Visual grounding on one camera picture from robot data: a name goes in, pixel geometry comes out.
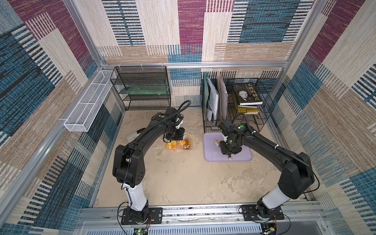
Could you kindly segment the clear duck resealable bag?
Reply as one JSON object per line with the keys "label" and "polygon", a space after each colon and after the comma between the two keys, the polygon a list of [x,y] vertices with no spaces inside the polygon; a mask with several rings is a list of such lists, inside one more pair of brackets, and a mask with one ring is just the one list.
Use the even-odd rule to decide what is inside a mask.
{"label": "clear duck resealable bag", "polygon": [[165,150],[178,151],[178,150],[187,150],[191,151],[195,148],[195,141],[191,134],[184,134],[183,139],[179,141],[171,141],[166,143],[164,146]]}

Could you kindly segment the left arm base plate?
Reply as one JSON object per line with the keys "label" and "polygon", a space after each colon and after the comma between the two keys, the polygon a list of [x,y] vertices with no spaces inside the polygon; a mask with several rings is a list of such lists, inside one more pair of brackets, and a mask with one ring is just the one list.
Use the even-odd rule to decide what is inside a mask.
{"label": "left arm base plate", "polygon": [[142,211],[135,211],[131,208],[126,208],[121,217],[121,225],[137,225],[137,224],[161,224],[163,217],[163,208],[151,207],[143,209]]}

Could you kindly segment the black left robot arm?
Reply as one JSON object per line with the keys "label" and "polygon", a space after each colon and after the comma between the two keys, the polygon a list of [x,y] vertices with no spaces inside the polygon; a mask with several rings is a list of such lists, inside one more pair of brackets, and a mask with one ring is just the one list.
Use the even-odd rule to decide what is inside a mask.
{"label": "black left robot arm", "polygon": [[185,129],[180,126],[184,116],[181,113],[190,104],[191,101],[186,100],[178,109],[168,107],[165,112],[155,114],[149,125],[133,141],[116,147],[113,176],[121,183],[121,189],[128,198],[128,207],[123,216],[129,216],[136,223],[146,222],[151,218],[142,186],[146,174],[145,154],[160,136],[166,143],[184,139]]}

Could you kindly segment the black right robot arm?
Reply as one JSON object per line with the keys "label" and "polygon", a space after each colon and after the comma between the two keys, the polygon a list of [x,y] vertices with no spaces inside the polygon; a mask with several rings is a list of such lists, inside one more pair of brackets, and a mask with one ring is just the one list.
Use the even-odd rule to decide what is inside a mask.
{"label": "black right robot arm", "polygon": [[218,128],[226,138],[219,144],[222,154],[235,155],[246,146],[263,156],[281,172],[277,186],[245,212],[249,220],[284,219],[281,205],[299,198],[315,182],[316,175],[310,157],[303,152],[297,154],[287,150],[267,139],[252,128],[247,119],[239,125],[225,119]]}

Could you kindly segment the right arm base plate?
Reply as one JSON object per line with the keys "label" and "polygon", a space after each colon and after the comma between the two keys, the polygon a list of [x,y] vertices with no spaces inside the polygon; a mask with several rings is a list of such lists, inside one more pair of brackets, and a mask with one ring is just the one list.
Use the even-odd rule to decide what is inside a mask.
{"label": "right arm base plate", "polygon": [[247,204],[239,207],[238,212],[243,215],[245,221],[268,222],[271,220],[284,220],[285,216],[281,207],[268,209],[266,206]]}

